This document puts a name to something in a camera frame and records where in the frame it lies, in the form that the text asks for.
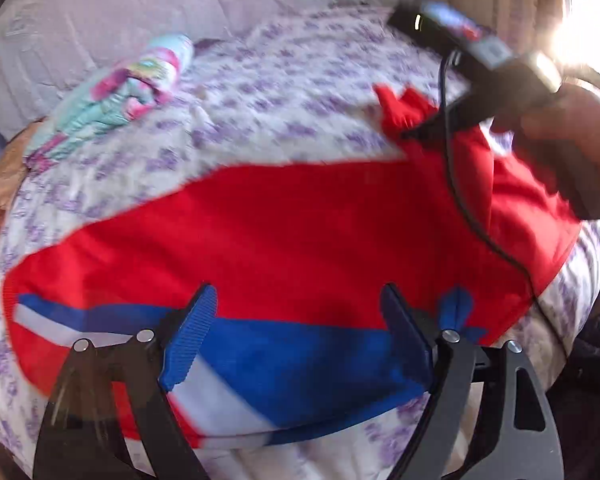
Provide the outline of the person right hand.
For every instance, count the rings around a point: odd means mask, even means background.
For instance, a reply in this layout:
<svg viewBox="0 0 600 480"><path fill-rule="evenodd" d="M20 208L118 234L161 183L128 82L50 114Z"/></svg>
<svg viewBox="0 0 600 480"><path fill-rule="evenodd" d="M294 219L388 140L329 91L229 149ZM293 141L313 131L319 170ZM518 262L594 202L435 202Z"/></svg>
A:
<svg viewBox="0 0 600 480"><path fill-rule="evenodd" d="M513 119L494 118L491 131L515 133L514 151L547 192L558 192L554 171L532 153L532 141L570 141L600 172L600 92L583 84L563 84L554 101Z"/></svg>

